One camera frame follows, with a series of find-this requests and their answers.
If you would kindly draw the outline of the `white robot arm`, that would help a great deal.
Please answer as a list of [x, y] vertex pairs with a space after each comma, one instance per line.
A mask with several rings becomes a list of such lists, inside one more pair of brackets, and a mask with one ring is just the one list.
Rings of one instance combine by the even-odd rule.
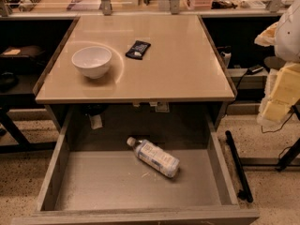
[[262, 126], [281, 123], [300, 100], [300, 0], [294, 0], [280, 17], [254, 39], [260, 46], [273, 46], [275, 56], [285, 62], [267, 77], [257, 121]]

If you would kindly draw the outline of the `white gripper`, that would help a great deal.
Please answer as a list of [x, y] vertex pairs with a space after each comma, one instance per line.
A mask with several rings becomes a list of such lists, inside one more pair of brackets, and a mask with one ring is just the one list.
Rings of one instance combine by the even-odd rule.
[[257, 118], [260, 125], [281, 123], [300, 99], [299, 29], [290, 22], [274, 22], [254, 39], [257, 45], [273, 46], [276, 57], [284, 61], [279, 70], [270, 69]]

